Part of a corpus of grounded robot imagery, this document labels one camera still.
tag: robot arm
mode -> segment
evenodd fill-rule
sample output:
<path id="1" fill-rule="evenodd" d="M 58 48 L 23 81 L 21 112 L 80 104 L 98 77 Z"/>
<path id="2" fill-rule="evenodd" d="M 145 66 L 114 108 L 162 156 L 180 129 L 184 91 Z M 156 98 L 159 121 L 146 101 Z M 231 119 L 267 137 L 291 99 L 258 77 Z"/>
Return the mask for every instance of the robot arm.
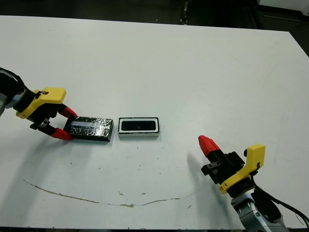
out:
<path id="1" fill-rule="evenodd" d="M 0 68 L 0 116 L 5 108 L 14 108 L 16 116 L 28 119 L 30 128 L 54 138 L 72 140 L 72 136 L 60 128 L 50 125 L 49 119 L 57 113 L 71 118 L 77 115 L 62 102 L 66 95 L 63 88 L 47 87 L 43 90 L 29 90 L 22 79 L 11 71 Z"/>
<path id="2" fill-rule="evenodd" d="M 264 165 L 264 145 L 253 145 L 245 150 L 247 163 L 244 166 L 236 152 L 224 154 L 212 139 L 204 135 L 198 140 L 205 157 L 211 162 L 202 167 L 202 172 L 209 175 L 215 184 L 220 184 L 222 194 L 228 193 L 233 198 L 231 204 L 248 232 L 288 232 L 274 202 L 300 215 L 308 227 L 309 219 L 304 214 L 255 184 L 253 176 Z"/>
<path id="3" fill-rule="evenodd" d="M 0 68 L 0 116 L 5 108 L 11 108 L 19 102 L 26 91 L 22 79 L 6 69 Z"/>

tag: foil-wrapped object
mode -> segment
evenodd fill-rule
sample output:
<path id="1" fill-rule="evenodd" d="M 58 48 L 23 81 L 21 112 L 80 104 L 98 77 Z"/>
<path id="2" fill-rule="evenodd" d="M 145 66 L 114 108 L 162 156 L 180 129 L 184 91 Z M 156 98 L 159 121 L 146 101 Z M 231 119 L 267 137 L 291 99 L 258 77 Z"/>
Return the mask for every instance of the foil-wrapped object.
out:
<path id="1" fill-rule="evenodd" d="M 113 129 L 112 119 L 103 119 L 97 117 L 76 117 L 69 118 L 64 130 L 74 139 L 87 140 L 111 140 Z"/>

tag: red fingertip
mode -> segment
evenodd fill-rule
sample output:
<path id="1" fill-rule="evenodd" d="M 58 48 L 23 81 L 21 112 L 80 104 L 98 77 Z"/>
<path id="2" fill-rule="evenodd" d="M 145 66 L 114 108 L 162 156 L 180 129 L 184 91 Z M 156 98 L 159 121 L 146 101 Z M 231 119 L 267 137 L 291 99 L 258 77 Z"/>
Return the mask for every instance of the red fingertip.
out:
<path id="1" fill-rule="evenodd" d="M 199 146 L 201 147 L 205 157 L 215 150 L 220 150 L 218 145 L 210 138 L 207 138 L 205 135 L 200 135 L 198 137 Z"/>
<path id="2" fill-rule="evenodd" d="M 56 139 L 73 140 L 73 137 L 69 133 L 59 128 L 57 128 L 55 133 L 51 134 L 50 136 Z"/>

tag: black box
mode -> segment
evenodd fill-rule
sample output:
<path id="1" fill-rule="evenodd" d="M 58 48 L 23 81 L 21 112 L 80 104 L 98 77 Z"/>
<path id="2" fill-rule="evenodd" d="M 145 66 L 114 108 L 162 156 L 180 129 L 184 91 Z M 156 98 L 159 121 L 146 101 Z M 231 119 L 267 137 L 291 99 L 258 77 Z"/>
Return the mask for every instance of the black box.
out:
<path id="1" fill-rule="evenodd" d="M 99 140 L 109 142 L 112 136 L 112 119 L 97 117 L 69 118 L 64 130 L 74 139 Z"/>

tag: dark floor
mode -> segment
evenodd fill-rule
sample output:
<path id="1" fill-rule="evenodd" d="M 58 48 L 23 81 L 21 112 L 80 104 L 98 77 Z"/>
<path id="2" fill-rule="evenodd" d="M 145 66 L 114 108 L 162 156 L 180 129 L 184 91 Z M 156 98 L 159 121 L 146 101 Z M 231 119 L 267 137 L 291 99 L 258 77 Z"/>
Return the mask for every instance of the dark floor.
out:
<path id="1" fill-rule="evenodd" d="M 289 31 L 309 56 L 309 22 L 255 0 L 188 0 L 187 24 Z M 0 15 L 180 24 L 185 0 L 0 0 Z"/>

